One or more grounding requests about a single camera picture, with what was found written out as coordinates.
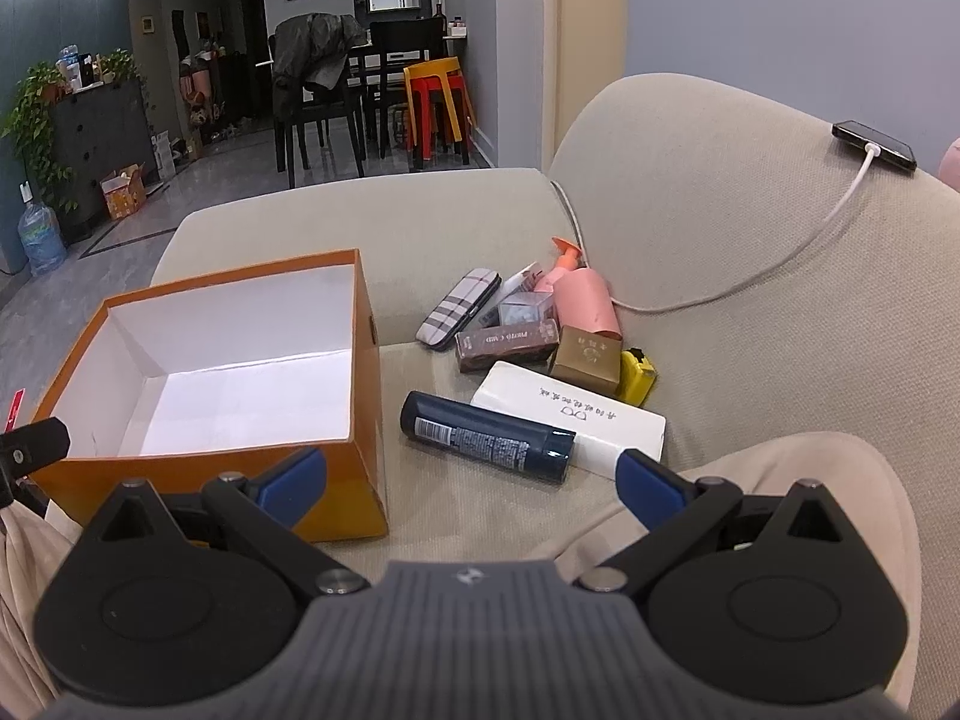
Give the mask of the orange cardboard box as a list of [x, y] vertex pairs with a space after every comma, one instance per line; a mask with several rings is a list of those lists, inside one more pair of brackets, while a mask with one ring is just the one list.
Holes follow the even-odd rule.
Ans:
[[34, 414], [67, 426], [67, 456], [34, 479], [78, 523], [127, 478], [193, 493], [317, 449], [325, 491], [296, 533], [322, 543], [389, 531], [379, 349], [358, 250], [106, 299]]

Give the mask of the white box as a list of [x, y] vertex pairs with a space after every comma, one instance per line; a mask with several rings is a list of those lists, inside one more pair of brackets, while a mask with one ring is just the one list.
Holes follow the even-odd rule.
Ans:
[[470, 403], [571, 431], [576, 434], [571, 463], [605, 479], [615, 476], [625, 450], [640, 450], [654, 461], [662, 457], [663, 416], [509, 362], [497, 362], [488, 371]]

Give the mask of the gold square gift box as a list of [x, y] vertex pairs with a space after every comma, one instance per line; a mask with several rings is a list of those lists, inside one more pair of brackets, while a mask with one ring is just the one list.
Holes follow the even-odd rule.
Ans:
[[620, 387], [622, 340], [565, 327], [560, 343], [551, 356], [550, 375], [554, 379], [613, 397]]

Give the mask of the brown rectangular cosmetic box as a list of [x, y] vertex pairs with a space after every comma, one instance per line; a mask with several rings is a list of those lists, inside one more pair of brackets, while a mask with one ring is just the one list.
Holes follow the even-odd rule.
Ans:
[[455, 335], [455, 359], [460, 372], [488, 371], [497, 362], [539, 364], [560, 344], [555, 320], [478, 328]]

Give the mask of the clear plastic small box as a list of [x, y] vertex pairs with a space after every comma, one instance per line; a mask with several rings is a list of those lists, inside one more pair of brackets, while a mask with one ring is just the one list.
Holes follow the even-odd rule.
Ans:
[[542, 323], [555, 317], [555, 305], [550, 293], [517, 291], [498, 304], [498, 322], [501, 327], [521, 323]]

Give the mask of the plaid glasses case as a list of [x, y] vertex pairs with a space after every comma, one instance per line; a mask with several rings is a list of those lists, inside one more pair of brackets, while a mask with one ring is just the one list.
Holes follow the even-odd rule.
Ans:
[[472, 268], [436, 304], [416, 330], [415, 339], [431, 351], [449, 348], [483, 305], [500, 288], [501, 277], [489, 268]]

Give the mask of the blue water jug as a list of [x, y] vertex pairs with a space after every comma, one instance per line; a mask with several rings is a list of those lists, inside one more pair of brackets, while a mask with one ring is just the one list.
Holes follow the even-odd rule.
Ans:
[[52, 208], [36, 199], [28, 181], [21, 182], [23, 213], [18, 221], [18, 236], [33, 277], [57, 270], [67, 260], [67, 248], [60, 236], [59, 222]]

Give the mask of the small orange carton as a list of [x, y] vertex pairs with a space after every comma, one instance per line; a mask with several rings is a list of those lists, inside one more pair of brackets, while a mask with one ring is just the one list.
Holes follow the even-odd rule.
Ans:
[[99, 187], [109, 216], [116, 221], [137, 213], [146, 200], [143, 171], [139, 164], [122, 167], [99, 182]]

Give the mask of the dark grey cabinet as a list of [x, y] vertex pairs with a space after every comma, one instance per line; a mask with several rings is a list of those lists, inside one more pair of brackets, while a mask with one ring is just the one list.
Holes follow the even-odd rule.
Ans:
[[69, 94], [52, 106], [55, 159], [70, 169], [60, 188], [60, 232], [68, 245], [86, 239], [109, 216], [101, 182], [138, 164], [156, 179], [155, 151], [142, 88], [135, 80]]

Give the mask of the beige fabric sofa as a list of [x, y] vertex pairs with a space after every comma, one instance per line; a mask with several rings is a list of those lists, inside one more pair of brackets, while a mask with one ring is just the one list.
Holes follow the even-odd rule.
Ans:
[[658, 368], [665, 463], [693, 470], [782, 436], [851, 434], [892, 465], [916, 517], [921, 628], [911, 713], [958, 697], [958, 197], [926, 172], [866, 166], [825, 122], [695, 76], [597, 94], [547, 171], [467, 169], [262, 193], [195, 211], [156, 283], [327, 250], [363, 260], [381, 344], [389, 527], [343, 543], [391, 561], [511, 561], [615, 499], [574, 472], [551, 489], [421, 450], [413, 390], [465, 397], [448, 353], [415, 343], [466, 271], [546, 262], [583, 239]]

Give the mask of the pink pump bottle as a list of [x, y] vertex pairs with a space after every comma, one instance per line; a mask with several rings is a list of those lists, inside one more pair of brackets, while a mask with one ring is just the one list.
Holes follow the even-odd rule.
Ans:
[[534, 291], [553, 299], [558, 325], [621, 340], [623, 333], [607, 281], [599, 271], [586, 265], [578, 244], [563, 238], [553, 238], [551, 243], [558, 257], [537, 280]]

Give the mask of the white slim tube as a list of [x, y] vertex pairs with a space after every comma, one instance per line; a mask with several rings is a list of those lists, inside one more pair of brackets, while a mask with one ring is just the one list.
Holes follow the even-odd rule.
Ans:
[[501, 281], [491, 298], [485, 302], [480, 314], [475, 319], [477, 327], [496, 327], [500, 323], [500, 305], [506, 298], [517, 293], [528, 293], [534, 289], [537, 281], [544, 276], [544, 269], [539, 262], [532, 262], [514, 273], [512, 277]]

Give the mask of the black smartphone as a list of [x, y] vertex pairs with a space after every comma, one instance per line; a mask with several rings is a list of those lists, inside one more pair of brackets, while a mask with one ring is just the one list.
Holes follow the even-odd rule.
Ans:
[[880, 161], [908, 174], [913, 174], [918, 167], [910, 145], [862, 122], [851, 119], [835, 122], [832, 125], [832, 135], [840, 142], [857, 148], [867, 149], [874, 145], [878, 149], [877, 158]]

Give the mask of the red stool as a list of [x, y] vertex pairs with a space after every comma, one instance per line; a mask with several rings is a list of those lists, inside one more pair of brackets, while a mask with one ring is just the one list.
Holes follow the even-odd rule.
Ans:
[[462, 151], [460, 151], [460, 146], [455, 143], [451, 135], [449, 135], [448, 130], [448, 117], [446, 117], [446, 111], [444, 110], [443, 101], [441, 101], [441, 94], [434, 93], [431, 96], [431, 107], [433, 108], [433, 114], [431, 114], [431, 120], [433, 121], [433, 141], [431, 142], [431, 156], [427, 160], [423, 160], [420, 156], [416, 156], [413, 153], [412, 145], [410, 145], [409, 138], [409, 150], [412, 152], [413, 167], [415, 169], [421, 169], [427, 161], [431, 161], [434, 158], [436, 153], [441, 153], [441, 151], [446, 151], [446, 149], [452, 148], [455, 153], [459, 154], [460, 161], [466, 166], [470, 163], [470, 149], [469, 149], [469, 160], [462, 160]]

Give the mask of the yellow stool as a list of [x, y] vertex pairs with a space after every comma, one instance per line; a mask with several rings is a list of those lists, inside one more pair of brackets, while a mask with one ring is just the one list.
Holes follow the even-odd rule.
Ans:
[[404, 68], [404, 86], [409, 113], [409, 138], [413, 153], [427, 160], [431, 156], [433, 121], [431, 96], [441, 94], [448, 130], [460, 146], [462, 160], [469, 160], [472, 128], [477, 124], [467, 78], [455, 57], [427, 60]]

